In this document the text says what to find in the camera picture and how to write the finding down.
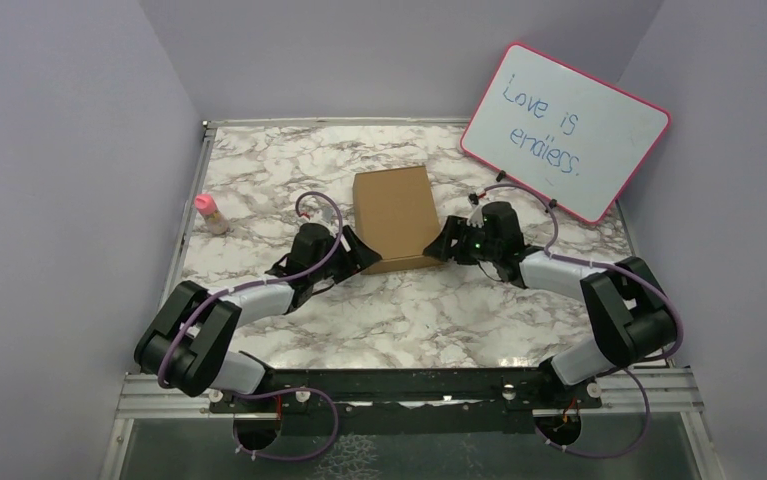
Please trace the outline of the brown cardboard box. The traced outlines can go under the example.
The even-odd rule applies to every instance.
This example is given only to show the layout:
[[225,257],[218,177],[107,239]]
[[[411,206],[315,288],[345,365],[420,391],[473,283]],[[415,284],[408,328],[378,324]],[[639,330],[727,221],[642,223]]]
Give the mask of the brown cardboard box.
[[441,232],[425,166],[356,174],[353,207],[359,238],[381,256],[367,275],[441,264],[423,254]]

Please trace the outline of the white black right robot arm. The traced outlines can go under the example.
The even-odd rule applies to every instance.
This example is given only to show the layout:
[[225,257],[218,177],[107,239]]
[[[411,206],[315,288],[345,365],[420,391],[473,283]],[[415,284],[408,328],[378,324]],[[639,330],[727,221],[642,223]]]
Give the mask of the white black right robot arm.
[[536,393],[551,407],[571,399],[582,382],[676,347],[682,339],[681,323],[644,260],[586,262],[531,245],[507,202],[479,207],[470,219],[448,217],[423,253],[459,265],[490,263],[503,283],[585,306],[590,335],[539,366]]

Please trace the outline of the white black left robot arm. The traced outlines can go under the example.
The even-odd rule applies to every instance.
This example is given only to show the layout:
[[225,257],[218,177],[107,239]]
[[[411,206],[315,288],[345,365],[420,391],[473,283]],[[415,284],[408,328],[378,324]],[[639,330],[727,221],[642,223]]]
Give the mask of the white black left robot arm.
[[244,407],[261,410],[274,386],[263,362],[230,352],[236,329],[287,315],[314,296],[317,283],[339,284],[381,260],[348,225],[335,237],[323,225],[304,224],[261,280],[215,293],[190,280],[175,286],[136,344],[134,360],[163,388],[190,397],[209,388],[235,390]]

